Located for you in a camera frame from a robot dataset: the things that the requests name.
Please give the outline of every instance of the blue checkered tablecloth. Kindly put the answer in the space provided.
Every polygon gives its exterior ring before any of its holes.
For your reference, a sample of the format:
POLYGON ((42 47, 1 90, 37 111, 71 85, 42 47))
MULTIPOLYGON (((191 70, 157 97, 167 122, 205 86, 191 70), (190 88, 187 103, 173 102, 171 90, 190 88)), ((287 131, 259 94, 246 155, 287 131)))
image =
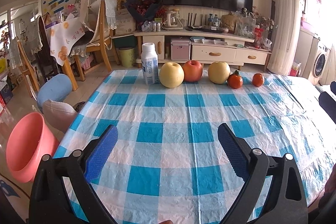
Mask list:
MULTIPOLYGON (((198 83, 168 89, 145 85, 141 70, 113 71, 91 95, 55 157, 98 138, 109 124, 118 142, 99 178, 97 195, 118 223, 218 223, 237 197, 236 177, 217 138, 226 122, 235 135, 266 154, 293 154, 307 203, 323 189, 336 162, 335 124, 319 106, 308 80, 267 74, 238 90, 215 85, 204 71, 198 83)), ((251 218, 267 195, 267 178, 251 218)), ((86 219, 65 180, 76 215, 86 219)))

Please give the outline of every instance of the bottle label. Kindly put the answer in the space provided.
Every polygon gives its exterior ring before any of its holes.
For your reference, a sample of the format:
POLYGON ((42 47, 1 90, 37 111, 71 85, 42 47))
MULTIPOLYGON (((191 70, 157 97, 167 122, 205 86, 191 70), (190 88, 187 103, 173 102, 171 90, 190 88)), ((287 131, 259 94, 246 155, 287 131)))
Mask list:
POLYGON ((158 59, 157 58, 147 58, 141 61, 142 63, 142 74, 145 79, 146 85, 159 83, 159 70, 158 70, 158 59))

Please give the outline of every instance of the cabinet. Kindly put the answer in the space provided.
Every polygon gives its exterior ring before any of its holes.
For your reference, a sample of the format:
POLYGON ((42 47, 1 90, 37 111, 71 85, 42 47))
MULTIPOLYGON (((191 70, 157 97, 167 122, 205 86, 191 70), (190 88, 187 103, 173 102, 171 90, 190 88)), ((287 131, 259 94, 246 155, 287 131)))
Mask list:
MULTIPOLYGON (((239 37, 234 34, 218 34, 218 33, 205 33, 198 30, 192 32, 185 30, 177 31, 161 31, 161 32, 135 32, 135 37, 138 37, 138 48, 141 53, 142 43, 154 43, 155 50, 158 55, 159 63, 171 62, 172 60, 165 59, 165 38, 169 42, 172 36, 184 36, 184 37, 206 37, 206 38, 219 38, 225 41, 224 44, 214 44, 211 42, 204 43, 191 43, 191 56, 192 60, 198 60, 204 64, 211 64, 212 62, 227 62, 229 65, 243 66, 244 63, 265 65, 264 70, 268 64, 270 58, 270 52, 261 50, 254 50, 249 48, 235 47, 235 44, 243 45, 245 42, 253 42, 254 39, 239 37)), ((138 58, 138 67, 141 67, 141 59, 138 58)), ((184 63, 185 60, 174 60, 177 63, 184 63)))
POLYGON ((192 49, 193 60, 225 61, 228 63, 235 61, 235 48, 193 45, 192 49))
POLYGON ((266 62, 267 52, 240 49, 237 51, 235 62, 263 65, 266 62))
POLYGON ((164 35, 144 36, 143 43, 154 43, 158 60, 164 60, 165 58, 165 36, 164 35))

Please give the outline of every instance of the table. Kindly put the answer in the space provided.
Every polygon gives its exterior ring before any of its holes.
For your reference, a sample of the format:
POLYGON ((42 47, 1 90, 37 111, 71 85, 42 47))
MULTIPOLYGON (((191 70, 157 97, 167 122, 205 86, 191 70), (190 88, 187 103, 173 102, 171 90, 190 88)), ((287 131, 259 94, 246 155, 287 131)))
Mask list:
MULTIPOLYGON (((311 204, 336 162, 335 124, 319 106, 319 92, 303 78, 266 74, 256 88, 252 73, 241 75, 238 90, 211 83, 207 71, 198 83, 168 89, 146 86, 141 70, 113 71, 54 157, 83 149, 113 124, 118 142, 92 186, 118 223, 218 223, 243 185, 218 142, 217 128, 226 122, 267 155, 293 154, 311 204)), ((260 213, 270 180, 251 218, 260 213)), ((65 183, 76 215, 86 219, 65 183)))

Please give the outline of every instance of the water bottle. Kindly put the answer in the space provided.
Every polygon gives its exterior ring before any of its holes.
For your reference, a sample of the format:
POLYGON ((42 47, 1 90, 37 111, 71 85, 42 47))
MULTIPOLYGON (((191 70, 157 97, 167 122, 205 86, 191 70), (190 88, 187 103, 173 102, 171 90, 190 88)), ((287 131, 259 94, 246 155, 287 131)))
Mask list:
POLYGON ((213 23, 212 23, 213 26, 215 27, 218 27, 219 26, 219 20, 218 20, 218 17, 217 15, 215 14, 215 17, 213 18, 213 23))
POLYGON ((209 19, 208 19, 208 21, 209 21, 209 26, 212 26, 212 21, 213 21, 213 16, 212 16, 212 14, 209 14, 209 19))
POLYGON ((146 85, 159 82, 158 55, 154 43, 142 44, 141 53, 142 74, 146 85))

